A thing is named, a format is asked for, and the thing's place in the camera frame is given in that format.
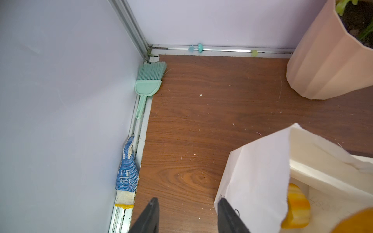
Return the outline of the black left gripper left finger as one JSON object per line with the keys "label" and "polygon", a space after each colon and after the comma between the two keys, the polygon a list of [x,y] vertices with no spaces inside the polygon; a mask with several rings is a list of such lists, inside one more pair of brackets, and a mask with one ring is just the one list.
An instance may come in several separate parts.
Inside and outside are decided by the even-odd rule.
{"label": "black left gripper left finger", "polygon": [[152,198],[128,233],[158,233],[159,211],[158,198]]}

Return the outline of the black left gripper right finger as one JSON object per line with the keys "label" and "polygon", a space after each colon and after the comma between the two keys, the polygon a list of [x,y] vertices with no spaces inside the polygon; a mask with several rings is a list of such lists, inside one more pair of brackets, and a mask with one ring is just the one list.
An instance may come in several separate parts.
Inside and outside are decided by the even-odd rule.
{"label": "black left gripper right finger", "polygon": [[222,198],[218,202],[218,231],[219,233],[250,233],[229,202]]}

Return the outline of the white printed paper gift bag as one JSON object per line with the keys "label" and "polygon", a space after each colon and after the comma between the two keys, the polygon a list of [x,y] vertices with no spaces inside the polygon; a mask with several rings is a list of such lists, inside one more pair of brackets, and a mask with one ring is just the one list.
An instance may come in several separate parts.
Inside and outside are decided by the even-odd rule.
{"label": "white printed paper gift bag", "polygon": [[373,205],[373,160],[293,124],[230,152],[215,203],[226,199],[252,233],[281,233],[287,189],[310,203],[301,233],[330,233],[343,219]]}

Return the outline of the round yellow bun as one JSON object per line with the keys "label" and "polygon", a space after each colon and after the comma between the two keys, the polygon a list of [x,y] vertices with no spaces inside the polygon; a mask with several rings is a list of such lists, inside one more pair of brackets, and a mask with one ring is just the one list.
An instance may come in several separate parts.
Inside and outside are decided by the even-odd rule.
{"label": "round yellow bun", "polygon": [[282,229],[300,229],[308,226],[311,212],[310,203],[300,187],[290,183],[287,193],[288,212],[283,222]]}

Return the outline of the ridged oval bread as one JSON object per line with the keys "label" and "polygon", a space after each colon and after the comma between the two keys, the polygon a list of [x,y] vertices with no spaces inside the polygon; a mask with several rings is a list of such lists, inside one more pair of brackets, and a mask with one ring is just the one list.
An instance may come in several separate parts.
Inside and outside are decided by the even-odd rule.
{"label": "ridged oval bread", "polygon": [[332,233],[373,233],[373,208],[367,208],[342,220]]}

